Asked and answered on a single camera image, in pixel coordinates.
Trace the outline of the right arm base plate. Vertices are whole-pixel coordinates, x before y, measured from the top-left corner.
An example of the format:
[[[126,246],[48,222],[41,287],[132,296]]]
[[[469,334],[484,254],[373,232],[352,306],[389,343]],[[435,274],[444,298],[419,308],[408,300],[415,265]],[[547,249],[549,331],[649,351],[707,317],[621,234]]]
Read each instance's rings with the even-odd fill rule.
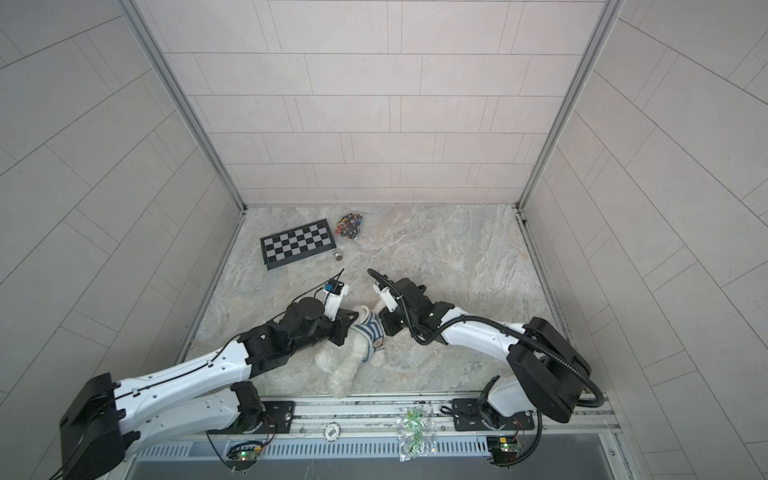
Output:
[[[454,398],[448,407],[456,431],[494,431],[481,418],[477,400],[472,398]],[[517,412],[512,417],[503,417],[499,431],[533,431],[536,429],[536,415],[533,411]]]

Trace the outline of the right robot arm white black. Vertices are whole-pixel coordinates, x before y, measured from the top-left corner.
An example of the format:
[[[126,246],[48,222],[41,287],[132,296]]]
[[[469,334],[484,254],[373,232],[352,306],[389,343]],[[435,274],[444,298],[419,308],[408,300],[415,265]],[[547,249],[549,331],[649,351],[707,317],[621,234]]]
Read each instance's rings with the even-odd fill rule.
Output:
[[[408,278],[394,282],[373,269],[367,273],[384,303],[380,317],[388,335],[406,329],[422,346],[438,342],[465,347],[509,364],[513,376],[495,377],[486,384],[472,420],[502,429],[516,414],[534,410],[567,423],[575,408],[598,408],[605,403],[588,362],[547,320],[491,320],[449,302],[431,301],[426,287]]]

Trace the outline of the clear bag green parts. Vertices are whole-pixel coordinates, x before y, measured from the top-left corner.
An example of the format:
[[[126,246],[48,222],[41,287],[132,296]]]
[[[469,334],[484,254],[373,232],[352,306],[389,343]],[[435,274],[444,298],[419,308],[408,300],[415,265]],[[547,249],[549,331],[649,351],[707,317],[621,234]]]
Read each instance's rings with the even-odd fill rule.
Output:
[[[427,457],[437,452],[433,411],[427,405],[408,408],[396,422],[399,460]]]

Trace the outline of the green circuit board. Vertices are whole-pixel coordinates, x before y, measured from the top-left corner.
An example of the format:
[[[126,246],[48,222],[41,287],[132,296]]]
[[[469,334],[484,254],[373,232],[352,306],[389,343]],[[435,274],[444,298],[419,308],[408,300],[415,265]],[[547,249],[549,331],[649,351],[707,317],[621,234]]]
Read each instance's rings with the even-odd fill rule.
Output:
[[[490,455],[488,461],[497,467],[514,464],[521,447],[516,437],[487,436],[486,444]]]
[[[265,444],[262,441],[247,441],[229,448],[225,459],[234,471],[247,471],[259,460]]]

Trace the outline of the bag of colourful small pieces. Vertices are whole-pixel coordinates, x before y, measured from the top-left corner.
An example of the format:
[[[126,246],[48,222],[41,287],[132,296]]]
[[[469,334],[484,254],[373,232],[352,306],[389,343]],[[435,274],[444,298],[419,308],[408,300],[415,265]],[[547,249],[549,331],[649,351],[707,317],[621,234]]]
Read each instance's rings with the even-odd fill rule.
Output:
[[[336,225],[335,234],[344,238],[356,240],[359,236],[363,215],[350,212],[344,215]]]

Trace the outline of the blue white striped shirt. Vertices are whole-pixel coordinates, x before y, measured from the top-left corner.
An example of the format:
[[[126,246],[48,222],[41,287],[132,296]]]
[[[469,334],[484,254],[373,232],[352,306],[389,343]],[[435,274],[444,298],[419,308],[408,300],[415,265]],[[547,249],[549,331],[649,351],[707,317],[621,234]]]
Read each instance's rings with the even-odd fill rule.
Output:
[[[364,305],[355,308],[357,319],[351,326],[354,339],[361,345],[362,362],[369,362],[384,347],[385,331],[379,316]]]

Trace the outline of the aluminium front rail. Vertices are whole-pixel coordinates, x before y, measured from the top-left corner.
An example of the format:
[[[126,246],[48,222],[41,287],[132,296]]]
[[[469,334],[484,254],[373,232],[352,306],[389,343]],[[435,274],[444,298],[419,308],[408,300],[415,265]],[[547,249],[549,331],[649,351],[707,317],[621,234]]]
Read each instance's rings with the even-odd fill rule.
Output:
[[[455,430],[453,419],[447,416],[447,413],[450,412],[448,407],[454,398],[471,397],[460,396],[452,392],[449,395],[357,395],[345,399],[325,396],[298,399],[259,399],[253,385],[248,384],[245,392],[241,395],[230,389],[225,389],[191,400],[176,402],[159,409],[143,408],[143,410],[128,407],[126,401],[121,400],[118,409],[126,413],[126,416],[120,420],[120,431],[123,434],[134,431],[140,434],[140,437],[131,444],[129,450],[141,451],[152,445],[177,440],[189,435],[209,432],[209,430],[226,429],[238,418],[244,420],[247,427],[252,427],[263,414],[265,401],[293,401],[295,403],[290,432],[275,434],[278,436],[320,437],[324,434],[325,427],[331,422],[340,425],[340,435],[343,438],[355,435],[392,434],[397,429],[398,417],[406,409],[416,405],[427,405],[432,409],[435,428],[440,435],[454,435],[460,431]],[[517,406],[513,414],[508,417],[523,411],[534,412],[534,409],[530,405]],[[535,415],[535,423],[537,424],[537,414],[535,413]],[[500,427],[492,427],[494,431],[464,432],[501,436],[527,432],[520,429],[499,431]]]

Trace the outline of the right green circuit board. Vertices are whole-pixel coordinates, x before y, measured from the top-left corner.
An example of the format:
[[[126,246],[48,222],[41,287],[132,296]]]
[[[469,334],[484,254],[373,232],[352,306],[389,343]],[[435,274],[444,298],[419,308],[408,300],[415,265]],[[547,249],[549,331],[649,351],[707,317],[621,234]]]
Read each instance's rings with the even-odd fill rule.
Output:
[[[516,437],[487,436],[486,444],[490,455],[488,461],[497,467],[514,464],[521,447]]]

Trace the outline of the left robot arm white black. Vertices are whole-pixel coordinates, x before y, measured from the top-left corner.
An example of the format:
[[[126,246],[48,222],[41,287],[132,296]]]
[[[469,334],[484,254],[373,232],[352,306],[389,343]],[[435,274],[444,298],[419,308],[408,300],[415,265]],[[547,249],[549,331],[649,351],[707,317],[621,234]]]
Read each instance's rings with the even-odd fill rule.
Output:
[[[291,303],[223,347],[167,369],[116,381],[88,380],[59,422],[56,479],[97,479],[152,445],[211,431],[258,429],[265,407],[252,380],[285,365],[296,352],[328,340],[343,345],[360,309],[327,311],[313,297]]]

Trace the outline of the black white chessboard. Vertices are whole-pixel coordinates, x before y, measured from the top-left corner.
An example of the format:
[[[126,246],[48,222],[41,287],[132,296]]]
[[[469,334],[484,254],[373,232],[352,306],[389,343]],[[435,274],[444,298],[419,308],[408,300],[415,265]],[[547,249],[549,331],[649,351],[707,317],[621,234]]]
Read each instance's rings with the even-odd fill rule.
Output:
[[[336,248],[326,219],[317,220],[260,239],[264,265],[273,270]]]

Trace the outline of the left green circuit board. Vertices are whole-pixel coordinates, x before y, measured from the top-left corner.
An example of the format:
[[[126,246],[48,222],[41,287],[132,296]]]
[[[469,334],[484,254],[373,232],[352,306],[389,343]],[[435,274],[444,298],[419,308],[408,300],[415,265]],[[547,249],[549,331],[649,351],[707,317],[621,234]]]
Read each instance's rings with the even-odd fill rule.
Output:
[[[262,441],[247,441],[229,448],[225,459],[234,471],[247,471],[259,460],[265,444]]]

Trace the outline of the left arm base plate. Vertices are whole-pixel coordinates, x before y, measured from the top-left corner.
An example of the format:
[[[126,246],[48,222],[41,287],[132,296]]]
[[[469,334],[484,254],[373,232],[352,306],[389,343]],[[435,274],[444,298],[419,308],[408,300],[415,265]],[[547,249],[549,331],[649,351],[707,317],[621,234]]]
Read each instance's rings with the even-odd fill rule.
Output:
[[[275,435],[290,432],[295,403],[293,401],[265,401],[264,412],[257,423],[247,427],[244,420],[238,418],[230,427],[221,430],[209,430],[213,435]]]

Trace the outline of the white teddy bear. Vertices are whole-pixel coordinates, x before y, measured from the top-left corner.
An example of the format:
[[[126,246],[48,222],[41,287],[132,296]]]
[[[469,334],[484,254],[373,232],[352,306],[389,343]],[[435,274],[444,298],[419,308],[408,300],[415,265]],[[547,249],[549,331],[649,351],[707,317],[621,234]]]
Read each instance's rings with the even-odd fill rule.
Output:
[[[351,392],[353,380],[364,364],[361,345],[354,337],[350,327],[343,345],[325,343],[314,358],[316,366],[326,375],[329,393],[337,399]]]

